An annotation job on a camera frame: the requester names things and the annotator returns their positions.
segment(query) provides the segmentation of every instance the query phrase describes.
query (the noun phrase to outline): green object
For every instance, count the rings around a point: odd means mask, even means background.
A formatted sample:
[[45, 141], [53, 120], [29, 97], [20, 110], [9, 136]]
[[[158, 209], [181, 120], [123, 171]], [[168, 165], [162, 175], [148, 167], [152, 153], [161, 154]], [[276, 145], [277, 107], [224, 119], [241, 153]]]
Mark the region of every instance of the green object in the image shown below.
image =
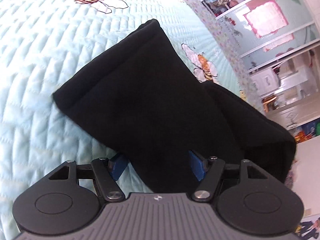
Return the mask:
[[320, 135], [320, 123], [317, 124], [316, 136]]

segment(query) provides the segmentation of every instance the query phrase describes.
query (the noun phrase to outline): quilted bedspread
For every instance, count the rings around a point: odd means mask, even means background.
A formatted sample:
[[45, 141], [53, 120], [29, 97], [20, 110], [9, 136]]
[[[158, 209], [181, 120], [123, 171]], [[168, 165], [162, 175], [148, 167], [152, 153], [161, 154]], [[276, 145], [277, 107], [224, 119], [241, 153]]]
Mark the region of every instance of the quilted bedspread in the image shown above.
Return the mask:
[[[114, 154], [61, 114], [51, 95], [152, 18], [191, 71], [203, 78], [201, 55], [213, 80], [239, 94], [228, 61], [182, 0], [0, 0], [0, 240], [19, 233], [15, 198], [49, 171]], [[149, 191], [130, 165], [118, 183], [126, 194]]]

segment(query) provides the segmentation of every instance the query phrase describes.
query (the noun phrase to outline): gray ribbed panel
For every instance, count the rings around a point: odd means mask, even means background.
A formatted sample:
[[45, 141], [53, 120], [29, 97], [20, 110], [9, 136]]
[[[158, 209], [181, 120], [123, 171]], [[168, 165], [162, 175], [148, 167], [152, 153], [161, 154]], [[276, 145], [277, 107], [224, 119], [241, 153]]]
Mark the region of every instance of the gray ribbed panel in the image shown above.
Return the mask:
[[16, 240], [298, 240], [294, 234], [273, 238], [245, 235], [223, 224], [208, 204], [184, 193], [132, 193], [122, 203], [108, 204], [95, 222], [66, 236], [23, 233]]

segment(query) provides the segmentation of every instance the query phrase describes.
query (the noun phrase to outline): black circular motor housing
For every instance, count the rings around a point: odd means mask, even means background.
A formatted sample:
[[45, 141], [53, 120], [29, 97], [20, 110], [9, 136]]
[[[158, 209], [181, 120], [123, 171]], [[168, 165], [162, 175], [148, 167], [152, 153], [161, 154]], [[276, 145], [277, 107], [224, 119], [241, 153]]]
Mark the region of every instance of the black circular motor housing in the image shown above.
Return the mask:
[[295, 231], [304, 207], [294, 192], [268, 173], [265, 179], [242, 177], [240, 181], [219, 196], [217, 211], [226, 223], [260, 236]]
[[[62, 179], [55, 174], [62, 174]], [[63, 163], [14, 202], [20, 230], [37, 235], [63, 235], [89, 224], [98, 214], [98, 197], [77, 184], [76, 162]]]

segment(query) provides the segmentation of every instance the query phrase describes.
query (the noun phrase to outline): light blue quilt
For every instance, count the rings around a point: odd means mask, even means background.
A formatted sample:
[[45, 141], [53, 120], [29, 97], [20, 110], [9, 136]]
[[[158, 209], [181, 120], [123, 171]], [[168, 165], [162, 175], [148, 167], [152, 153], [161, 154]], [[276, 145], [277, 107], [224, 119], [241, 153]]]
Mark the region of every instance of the light blue quilt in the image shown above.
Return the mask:
[[[0, 0], [0, 240], [18, 234], [15, 198], [49, 171], [114, 154], [60, 113], [51, 94], [152, 18], [191, 71], [190, 58], [203, 54], [220, 84], [239, 94], [217, 43], [181, 0]], [[118, 183], [126, 194], [149, 191], [130, 165]]]

